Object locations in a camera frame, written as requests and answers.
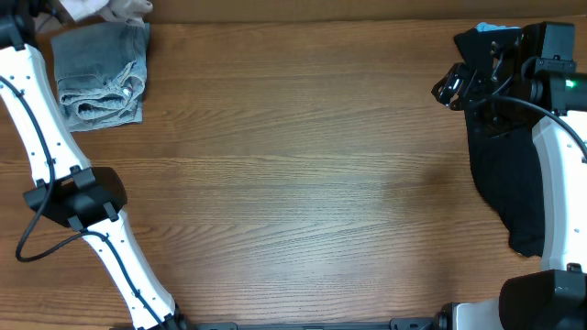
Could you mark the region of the beige khaki shorts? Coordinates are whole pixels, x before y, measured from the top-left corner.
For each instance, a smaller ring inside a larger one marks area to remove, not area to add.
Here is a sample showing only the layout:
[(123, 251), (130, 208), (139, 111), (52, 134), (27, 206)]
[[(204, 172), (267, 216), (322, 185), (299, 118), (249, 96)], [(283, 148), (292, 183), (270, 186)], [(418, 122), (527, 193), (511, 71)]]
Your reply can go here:
[(59, 4), (74, 21), (100, 16), (108, 22), (142, 26), (143, 17), (153, 10), (150, 0), (60, 0)]

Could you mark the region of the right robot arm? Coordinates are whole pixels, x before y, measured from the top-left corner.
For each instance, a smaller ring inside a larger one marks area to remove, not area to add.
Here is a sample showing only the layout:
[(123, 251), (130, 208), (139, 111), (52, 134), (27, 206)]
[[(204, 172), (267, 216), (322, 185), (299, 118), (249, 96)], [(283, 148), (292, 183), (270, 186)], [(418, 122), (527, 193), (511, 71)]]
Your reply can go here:
[(454, 42), (461, 59), (433, 87), (465, 115), (471, 174), (518, 254), (537, 272), (483, 302), (451, 302), (431, 329), (586, 326), (586, 77), (575, 27), (481, 23)]

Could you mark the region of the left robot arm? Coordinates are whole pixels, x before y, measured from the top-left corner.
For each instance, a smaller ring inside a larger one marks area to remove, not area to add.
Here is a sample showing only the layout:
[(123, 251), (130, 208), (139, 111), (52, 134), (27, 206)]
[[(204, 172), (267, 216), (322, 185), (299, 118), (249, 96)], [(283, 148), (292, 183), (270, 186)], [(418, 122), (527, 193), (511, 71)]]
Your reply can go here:
[(24, 245), (46, 217), (74, 234), (34, 260), (81, 238), (102, 260), (135, 329), (191, 329), (193, 324), (161, 285), (134, 238), (122, 181), (113, 169), (93, 166), (63, 122), (35, 40), (34, 19), (41, 13), (73, 17), (57, 1), (1, 4), (1, 98), (28, 154), (35, 184), (24, 194), (35, 214), (17, 243), (16, 258), (28, 262)]

